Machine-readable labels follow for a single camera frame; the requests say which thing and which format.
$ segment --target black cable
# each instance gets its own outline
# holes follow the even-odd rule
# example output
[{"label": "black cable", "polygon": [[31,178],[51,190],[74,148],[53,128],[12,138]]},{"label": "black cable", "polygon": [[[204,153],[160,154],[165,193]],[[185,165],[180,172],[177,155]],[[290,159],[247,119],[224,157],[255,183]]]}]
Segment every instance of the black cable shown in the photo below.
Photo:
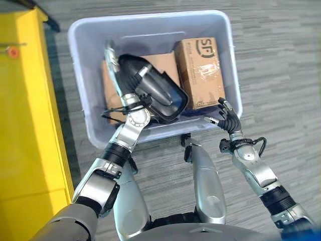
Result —
[{"label": "black cable", "polygon": [[141,101],[139,101],[137,103],[134,103],[134,104],[131,104],[131,105],[125,106],[125,107],[122,106],[122,107],[107,109],[100,116],[105,119],[111,119],[111,120],[114,120],[120,124],[124,124],[125,122],[123,122],[119,119],[112,118],[112,117],[108,116],[107,114],[111,113],[111,112],[120,112],[123,115],[127,115],[129,113],[144,109],[151,104],[151,98],[150,98],[149,94],[148,95],[141,95],[141,96],[139,96],[139,98],[141,99]]},{"label": "black cable", "polygon": [[256,145],[258,142],[261,142],[261,141],[263,141],[263,143],[262,143],[260,151],[259,151],[259,157],[262,156],[262,154],[263,154],[263,152],[265,150],[265,147],[266,147],[266,144],[267,144],[267,140],[266,140],[265,137],[259,137],[258,139],[253,141],[254,145]]}]

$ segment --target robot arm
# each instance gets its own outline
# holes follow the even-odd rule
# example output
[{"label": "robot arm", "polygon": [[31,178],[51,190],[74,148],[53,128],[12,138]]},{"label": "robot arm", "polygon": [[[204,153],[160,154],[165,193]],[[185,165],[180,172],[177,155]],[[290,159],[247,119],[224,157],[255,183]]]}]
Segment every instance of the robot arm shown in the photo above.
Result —
[{"label": "robot arm", "polygon": [[[39,230],[32,241],[94,239],[98,217],[108,215],[113,208],[119,192],[117,179],[121,176],[124,164],[131,158],[141,131],[150,121],[150,113],[137,95],[117,81],[124,76],[120,76],[114,52],[111,48],[106,49],[108,68],[112,70],[111,78],[121,96],[123,107],[128,111],[126,122],[118,127],[102,156],[95,160],[79,183],[72,203]],[[143,78],[146,73],[142,69],[138,75]]]},{"label": "robot arm", "polygon": [[[222,110],[220,114],[224,120],[212,117],[205,117],[205,120],[229,133],[230,140],[222,139],[220,142],[221,152],[233,155],[234,166],[243,173],[250,187],[269,210],[275,225],[283,229],[282,234],[312,230],[314,223],[311,217],[293,200],[271,168],[260,159],[266,139],[253,141],[245,138],[240,120],[231,104],[223,98],[219,99],[219,103]],[[263,145],[258,153],[253,146],[259,141],[263,141]]]}]

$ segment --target robot finger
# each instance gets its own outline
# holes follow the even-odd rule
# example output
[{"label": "robot finger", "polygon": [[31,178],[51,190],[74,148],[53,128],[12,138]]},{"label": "robot finger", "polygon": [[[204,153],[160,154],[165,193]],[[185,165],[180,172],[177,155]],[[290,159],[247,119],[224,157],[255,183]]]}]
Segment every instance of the robot finger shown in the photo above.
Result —
[{"label": "robot finger", "polygon": [[219,103],[229,112],[229,111],[233,111],[233,107],[230,104],[230,102],[228,102],[227,100],[225,100],[224,98],[219,98]]},{"label": "robot finger", "polygon": [[226,109],[224,106],[222,106],[221,104],[219,104],[219,105],[218,105],[218,108],[221,109],[222,111],[224,111],[225,114],[227,114],[227,109]]},{"label": "robot finger", "polygon": [[223,119],[227,118],[226,112],[219,111],[219,114],[223,117]]},{"label": "robot finger", "polygon": [[217,125],[220,122],[220,120],[218,120],[216,118],[213,118],[213,117],[210,117],[210,116],[205,116],[204,120],[206,122],[209,122],[209,123],[212,123],[212,124],[215,124],[215,125]]}]

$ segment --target robot forearm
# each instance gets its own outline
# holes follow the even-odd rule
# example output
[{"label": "robot forearm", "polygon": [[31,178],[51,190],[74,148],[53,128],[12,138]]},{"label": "robot forearm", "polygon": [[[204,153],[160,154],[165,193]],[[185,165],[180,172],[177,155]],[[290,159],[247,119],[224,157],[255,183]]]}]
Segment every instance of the robot forearm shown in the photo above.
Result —
[{"label": "robot forearm", "polygon": [[259,157],[241,132],[230,135],[233,146],[233,164],[244,175],[247,182],[269,210],[271,219],[278,228],[306,230],[313,227],[313,221],[307,212],[296,203],[282,186],[274,172]]}]

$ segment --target robotic hand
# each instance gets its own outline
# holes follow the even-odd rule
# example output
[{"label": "robotic hand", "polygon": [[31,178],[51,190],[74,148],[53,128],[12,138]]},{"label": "robotic hand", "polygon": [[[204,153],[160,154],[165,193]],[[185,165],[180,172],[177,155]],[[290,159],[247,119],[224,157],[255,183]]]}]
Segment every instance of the robotic hand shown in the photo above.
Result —
[{"label": "robotic hand", "polygon": [[[271,168],[260,159],[266,139],[245,138],[240,120],[231,104],[223,98],[219,99],[219,103],[223,120],[213,117],[204,117],[204,120],[217,125],[230,135],[230,140],[220,141],[220,151],[233,155],[234,166],[243,173],[253,191],[269,210],[275,225],[283,229],[283,237],[295,232],[312,231],[314,223],[310,216],[293,200]],[[259,141],[263,141],[263,144],[257,152],[253,146]]]}]

